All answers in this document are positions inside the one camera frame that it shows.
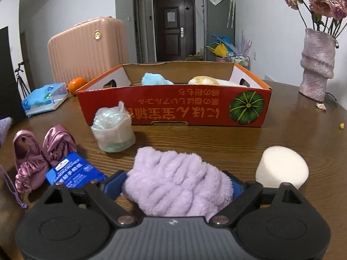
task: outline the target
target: suitcase handle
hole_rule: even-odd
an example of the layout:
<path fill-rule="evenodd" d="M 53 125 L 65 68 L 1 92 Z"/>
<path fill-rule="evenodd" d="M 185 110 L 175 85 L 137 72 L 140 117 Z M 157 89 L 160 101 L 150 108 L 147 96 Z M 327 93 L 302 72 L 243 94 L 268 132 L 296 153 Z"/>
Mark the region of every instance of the suitcase handle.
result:
<path fill-rule="evenodd" d="M 90 21 L 93 21 L 93 20 L 96 20 L 96 19 L 104 19 L 104 18 L 111 18 L 111 16 L 101 16 L 99 18 L 88 19 L 88 20 L 85 20 L 85 21 L 82 21 L 82 22 L 76 24 L 75 26 L 79 26 L 81 24 L 84 24 L 84 23 L 87 23 L 87 22 L 90 22 Z"/>

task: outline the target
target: lavender plush cloth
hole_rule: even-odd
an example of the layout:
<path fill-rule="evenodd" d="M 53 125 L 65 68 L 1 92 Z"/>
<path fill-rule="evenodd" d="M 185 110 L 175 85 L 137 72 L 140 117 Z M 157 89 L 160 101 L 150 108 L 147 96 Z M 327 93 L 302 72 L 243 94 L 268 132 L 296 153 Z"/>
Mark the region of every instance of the lavender plush cloth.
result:
<path fill-rule="evenodd" d="M 4 143 L 7 132 L 12 124 L 12 118 L 7 117 L 0 120 L 0 146 Z"/>
<path fill-rule="evenodd" d="M 123 195 L 148 216 L 205 216 L 207 221 L 233 197 L 229 177 L 192 153 L 140 148 L 123 184 Z"/>

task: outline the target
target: tripod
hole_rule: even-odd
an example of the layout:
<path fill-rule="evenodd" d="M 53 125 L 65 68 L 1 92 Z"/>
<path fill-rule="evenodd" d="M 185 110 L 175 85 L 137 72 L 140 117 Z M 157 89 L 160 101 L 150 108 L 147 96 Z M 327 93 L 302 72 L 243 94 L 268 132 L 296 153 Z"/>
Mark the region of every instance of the tripod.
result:
<path fill-rule="evenodd" d="M 25 85 L 25 83 L 24 83 L 24 81 L 23 81 L 23 78 L 20 76 L 20 71 L 21 71 L 21 72 L 24 72 L 22 69 L 20 69 L 20 67 L 21 67 L 22 65 L 28 63 L 28 62 L 29 62 L 29 61 L 26 60 L 26 61 L 22 61 L 21 63 L 18 63 L 18 68 L 15 70 L 15 73 L 17 73 L 17 74 L 16 74 L 16 78 L 17 78 L 17 80 L 16 80 L 16 82 L 17 82 L 17 88 L 18 88 L 18 90 L 21 89 L 24 98 L 26 98 L 26 97 L 30 94 L 30 92 L 29 92 L 27 86 Z"/>

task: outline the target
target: dried rose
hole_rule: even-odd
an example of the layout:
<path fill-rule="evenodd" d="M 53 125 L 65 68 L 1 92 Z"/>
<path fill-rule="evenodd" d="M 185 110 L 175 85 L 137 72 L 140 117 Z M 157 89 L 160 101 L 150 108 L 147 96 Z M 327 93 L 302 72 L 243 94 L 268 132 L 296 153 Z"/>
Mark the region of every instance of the dried rose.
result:
<path fill-rule="evenodd" d="M 335 20 L 340 21 L 347 16 L 347 11 L 339 2 L 334 1 L 334 6 L 331 8 L 331 15 Z"/>
<path fill-rule="evenodd" d="M 331 17 L 331 9 L 334 7 L 331 0 L 309 0 L 309 2 L 311 11 L 328 18 Z"/>
<path fill-rule="evenodd" d="M 291 7 L 294 10 L 298 10 L 298 1 L 297 0 L 284 0 L 289 7 Z"/>
<path fill-rule="evenodd" d="M 334 0 L 335 2 L 338 2 L 342 7 L 344 7 L 345 10 L 347 10 L 347 0 Z"/>

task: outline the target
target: white cylinder sponge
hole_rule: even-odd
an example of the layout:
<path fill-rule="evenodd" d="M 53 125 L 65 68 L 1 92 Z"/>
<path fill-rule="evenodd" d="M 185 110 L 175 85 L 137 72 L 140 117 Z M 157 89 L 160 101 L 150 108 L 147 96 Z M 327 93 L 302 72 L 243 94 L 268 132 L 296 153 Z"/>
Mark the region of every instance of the white cylinder sponge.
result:
<path fill-rule="evenodd" d="M 284 146 L 272 146 L 261 157 L 255 179 L 264 187 L 278 188 L 289 182 L 299 189 L 308 178 L 308 166 L 297 152 Z"/>

